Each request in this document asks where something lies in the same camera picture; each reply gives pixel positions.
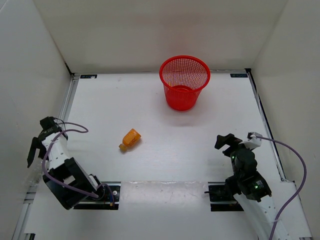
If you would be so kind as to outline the clear bottle blue cap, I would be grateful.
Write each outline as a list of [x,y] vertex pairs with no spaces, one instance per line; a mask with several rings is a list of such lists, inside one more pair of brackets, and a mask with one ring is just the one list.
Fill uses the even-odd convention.
[[43,162],[42,159],[37,158],[36,160],[33,161],[32,165],[27,169],[27,177],[25,182],[27,187],[35,187],[39,184],[43,175],[42,162]]

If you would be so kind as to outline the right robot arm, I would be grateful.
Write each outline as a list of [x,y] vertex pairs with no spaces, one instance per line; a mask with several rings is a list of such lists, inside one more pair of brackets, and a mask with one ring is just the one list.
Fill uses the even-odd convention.
[[299,195],[307,179],[307,166],[302,156],[288,144],[272,140],[296,154],[302,163],[303,177],[295,193],[276,209],[271,188],[258,172],[258,162],[254,149],[262,145],[267,138],[257,132],[249,132],[247,140],[243,141],[234,134],[216,137],[215,149],[228,146],[222,153],[230,158],[233,175],[224,182],[222,193],[230,200],[236,200],[247,215],[260,240],[289,240],[291,236],[280,216],[285,208]]

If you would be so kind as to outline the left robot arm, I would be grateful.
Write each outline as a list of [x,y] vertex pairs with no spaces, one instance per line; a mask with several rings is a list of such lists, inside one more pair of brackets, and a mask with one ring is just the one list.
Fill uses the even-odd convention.
[[42,179],[59,203],[69,210],[89,198],[100,200],[105,188],[95,175],[87,174],[72,157],[67,148],[67,130],[63,120],[48,116],[39,121],[42,131],[31,141],[27,166],[35,159],[42,159]]

